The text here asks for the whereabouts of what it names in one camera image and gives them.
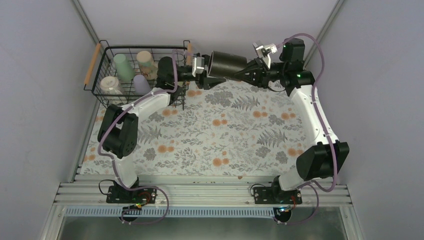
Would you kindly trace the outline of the black cylindrical cup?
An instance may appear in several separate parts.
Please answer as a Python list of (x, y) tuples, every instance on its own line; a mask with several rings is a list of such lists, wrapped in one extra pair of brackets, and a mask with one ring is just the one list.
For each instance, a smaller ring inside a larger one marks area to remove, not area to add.
[(208, 76), (232, 79), (247, 67), (247, 58), (220, 51), (212, 51), (208, 62)]

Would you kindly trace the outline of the beige floral mug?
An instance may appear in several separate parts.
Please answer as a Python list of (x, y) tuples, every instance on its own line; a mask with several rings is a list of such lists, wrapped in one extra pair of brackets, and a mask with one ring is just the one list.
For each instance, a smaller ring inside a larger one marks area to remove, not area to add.
[(153, 59), (153, 55), (149, 51), (140, 51), (136, 55), (140, 73), (147, 80), (155, 80), (157, 78), (158, 67)]

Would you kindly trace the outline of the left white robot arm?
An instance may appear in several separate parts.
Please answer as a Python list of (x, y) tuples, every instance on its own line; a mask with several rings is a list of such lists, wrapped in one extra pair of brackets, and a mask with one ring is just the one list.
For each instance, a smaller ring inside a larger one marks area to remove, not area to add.
[(134, 202), (140, 191), (131, 159), (139, 122), (174, 103), (182, 90), (179, 82), (195, 80), (206, 90), (234, 76), (234, 71), (212, 55), (196, 56), (192, 65), (185, 66), (178, 66), (174, 57), (163, 57), (157, 65), (155, 87), (131, 103), (108, 106), (98, 134), (98, 153), (111, 158), (115, 181), (121, 187), (119, 196), (128, 203)]

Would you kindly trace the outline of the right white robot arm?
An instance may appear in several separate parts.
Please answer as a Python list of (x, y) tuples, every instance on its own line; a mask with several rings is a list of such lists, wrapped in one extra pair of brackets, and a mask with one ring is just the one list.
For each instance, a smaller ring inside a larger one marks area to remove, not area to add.
[(235, 76), (263, 88), (279, 81), (301, 117), (308, 141), (307, 150), (297, 157), (295, 167), (277, 177), (270, 191), (272, 200), (282, 204), (289, 199), (290, 191), (329, 177), (332, 185), (321, 190), (332, 191), (350, 149), (347, 142), (339, 140), (325, 116), (318, 97), (318, 79), (304, 67), (304, 41), (291, 37), (280, 45), (255, 42), (253, 47), (257, 57)]

